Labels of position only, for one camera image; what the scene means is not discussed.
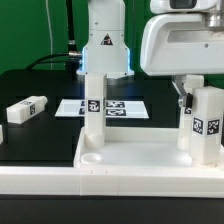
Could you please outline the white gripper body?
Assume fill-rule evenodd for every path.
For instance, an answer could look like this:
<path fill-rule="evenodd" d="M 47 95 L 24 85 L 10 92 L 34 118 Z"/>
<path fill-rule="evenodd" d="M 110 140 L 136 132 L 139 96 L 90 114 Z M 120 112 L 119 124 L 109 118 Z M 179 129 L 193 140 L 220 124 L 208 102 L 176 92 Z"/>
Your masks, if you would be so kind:
<path fill-rule="evenodd" d="M 151 0 L 140 66 L 151 76 L 224 73 L 224 0 Z"/>

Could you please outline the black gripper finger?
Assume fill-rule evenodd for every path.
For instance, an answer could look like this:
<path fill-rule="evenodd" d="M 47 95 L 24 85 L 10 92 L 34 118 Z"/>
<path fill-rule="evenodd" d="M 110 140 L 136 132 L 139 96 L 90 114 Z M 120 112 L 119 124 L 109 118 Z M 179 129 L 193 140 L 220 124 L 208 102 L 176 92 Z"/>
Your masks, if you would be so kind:
<path fill-rule="evenodd" d="M 182 76 L 182 75 L 173 76 L 172 84 L 179 95 L 179 99 L 178 99 L 179 106 L 191 108 L 193 103 L 193 95 L 191 93 L 186 92 L 184 88 L 184 80 L 185 80 L 185 76 Z"/>

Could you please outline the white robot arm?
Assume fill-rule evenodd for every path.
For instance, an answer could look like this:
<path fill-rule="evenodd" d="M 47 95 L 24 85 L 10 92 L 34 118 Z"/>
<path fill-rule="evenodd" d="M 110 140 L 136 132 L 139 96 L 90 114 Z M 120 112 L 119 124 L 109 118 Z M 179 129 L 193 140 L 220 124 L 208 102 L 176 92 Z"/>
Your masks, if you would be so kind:
<path fill-rule="evenodd" d="M 150 10 L 140 67 L 149 76 L 171 76 L 179 105 L 190 107 L 186 75 L 224 74 L 224 0 L 151 0 Z M 78 74 L 104 73 L 111 81 L 131 76 L 123 0 L 88 0 L 88 11 L 89 39 Z"/>

